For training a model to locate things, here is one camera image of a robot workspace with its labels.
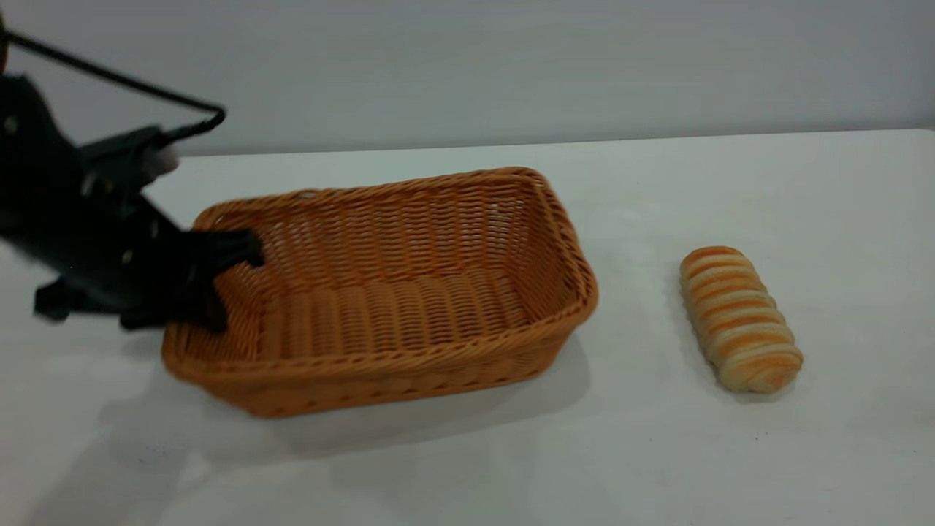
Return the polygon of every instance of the woven basket rim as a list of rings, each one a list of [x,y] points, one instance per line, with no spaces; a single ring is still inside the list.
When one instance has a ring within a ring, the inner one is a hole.
[[[523,181],[537,187],[537,195],[551,211],[544,218],[550,236],[560,249],[561,259],[574,279],[575,300],[561,311],[534,323],[459,342],[440,343],[418,349],[324,355],[308,358],[285,358],[269,361],[202,360],[184,354],[192,328],[170,323],[163,342],[163,360],[174,374],[197,382],[255,382],[264,378],[339,378],[369,374],[418,373],[426,368],[456,366],[488,355],[502,355],[524,344],[566,336],[580,325],[597,306],[597,280],[584,259],[574,228],[552,188],[531,168],[506,167],[493,170],[443,175],[403,183],[355,188],[297,190],[288,194],[236,199],[207,208],[195,221],[195,228],[214,225],[228,213],[260,212],[271,208],[308,207],[310,204],[346,202],[400,194],[406,191],[476,185],[495,181]],[[416,358],[419,365],[413,366]]]

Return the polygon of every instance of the pastry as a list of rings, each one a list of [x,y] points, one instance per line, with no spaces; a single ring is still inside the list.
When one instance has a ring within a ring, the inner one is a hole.
[[[772,393],[796,378],[802,353],[749,259],[726,246],[699,248],[681,272],[698,341],[725,387]]]

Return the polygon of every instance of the gray wall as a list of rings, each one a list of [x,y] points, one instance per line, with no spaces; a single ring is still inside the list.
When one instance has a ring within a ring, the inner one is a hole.
[[[935,123],[933,0],[7,0],[11,27],[224,102],[188,153]],[[193,114],[15,53],[92,139]]]

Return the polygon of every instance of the rectangular wicker basket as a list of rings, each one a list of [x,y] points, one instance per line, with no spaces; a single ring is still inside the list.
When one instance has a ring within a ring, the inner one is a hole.
[[[229,329],[170,324],[178,378],[279,417],[502,386],[548,368],[597,306],[565,210],[529,168],[231,201],[266,264],[216,285]]]

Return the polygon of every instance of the black wire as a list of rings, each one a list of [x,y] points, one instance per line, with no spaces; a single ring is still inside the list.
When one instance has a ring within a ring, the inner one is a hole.
[[[167,138],[166,144],[208,132],[217,127],[218,124],[222,123],[224,118],[227,116],[227,110],[224,109],[224,106],[219,104],[198,100],[187,95],[181,95],[169,91],[165,88],[154,86],[142,80],[136,80],[131,77],[127,77],[126,75],[117,73],[116,71],[98,66],[96,64],[92,64],[72,54],[57,50],[52,46],[48,46],[29,37],[24,37],[23,35],[8,29],[4,29],[3,33],[7,41],[11,44],[16,44],[25,50],[42,55],[56,62],[60,62],[66,66],[74,67],[75,69],[83,71],[89,75],[93,75],[115,84],[120,84],[121,86],[128,89],[135,90],[155,98],[167,100],[181,106],[194,108],[196,110],[214,112],[214,116],[206,121],[182,126],[165,132]]]

